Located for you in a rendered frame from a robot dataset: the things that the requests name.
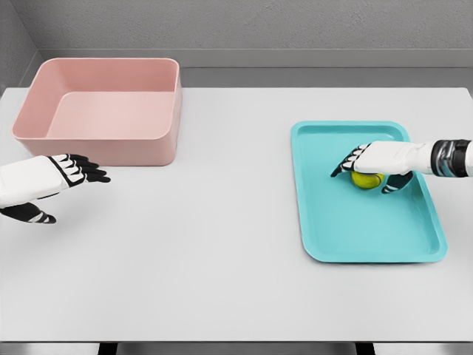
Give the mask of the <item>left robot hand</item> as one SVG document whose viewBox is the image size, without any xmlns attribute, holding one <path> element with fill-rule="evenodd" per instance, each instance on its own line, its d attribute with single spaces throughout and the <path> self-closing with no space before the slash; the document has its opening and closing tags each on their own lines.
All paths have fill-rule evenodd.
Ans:
<svg viewBox="0 0 473 355">
<path fill-rule="evenodd" d="M 55 217 L 33 204 L 83 183 L 111 179 L 88 157 L 39 155 L 0 166 L 0 214 L 25 223 L 54 224 Z"/>
</svg>

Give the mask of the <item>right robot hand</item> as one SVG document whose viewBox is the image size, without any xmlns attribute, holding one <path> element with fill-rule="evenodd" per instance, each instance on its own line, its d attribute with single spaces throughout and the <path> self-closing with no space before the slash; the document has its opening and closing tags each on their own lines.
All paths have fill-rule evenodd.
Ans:
<svg viewBox="0 0 473 355">
<path fill-rule="evenodd" d="M 334 178 L 342 172 L 383 174 L 387 181 L 381 192 L 390 194 L 404 188 L 413 178 L 408 153 L 412 143 L 400 141 L 374 141 L 352 150 L 331 173 Z"/>
</svg>

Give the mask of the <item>blue tray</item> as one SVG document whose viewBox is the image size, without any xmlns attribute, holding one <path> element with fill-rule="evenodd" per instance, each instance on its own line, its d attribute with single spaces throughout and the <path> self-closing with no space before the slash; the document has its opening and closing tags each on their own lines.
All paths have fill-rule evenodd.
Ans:
<svg viewBox="0 0 473 355">
<path fill-rule="evenodd" d="M 302 243 L 325 263 L 434 263 L 448 250 L 422 175 L 399 192 L 363 190 L 350 175 L 331 177 L 357 146 L 408 141 L 389 121 L 302 121 L 290 131 Z"/>
</svg>

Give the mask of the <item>pink basket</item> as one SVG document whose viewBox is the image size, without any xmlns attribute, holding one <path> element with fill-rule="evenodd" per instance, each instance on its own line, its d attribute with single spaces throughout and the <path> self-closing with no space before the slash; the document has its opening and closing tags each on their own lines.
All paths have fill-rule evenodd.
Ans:
<svg viewBox="0 0 473 355">
<path fill-rule="evenodd" d="M 182 101 L 174 59 L 54 58 L 39 67 L 11 133 L 31 155 L 165 166 L 177 154 Z"/>
</svg>

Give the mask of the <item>yellow-green tennis ball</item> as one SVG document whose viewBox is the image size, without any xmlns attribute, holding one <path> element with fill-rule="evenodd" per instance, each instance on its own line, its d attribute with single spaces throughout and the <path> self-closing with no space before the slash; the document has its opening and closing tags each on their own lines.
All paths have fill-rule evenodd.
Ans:
<svg viewBox="0 0 473 355">
<path fill-rule="evenodd" d="M 363 190 L 376 189 L 384 181 L 384 175 L 379 173 L 364 174 L 360 172 L 351 172 L 350 178 L 356 187 Z"/>
</svg>

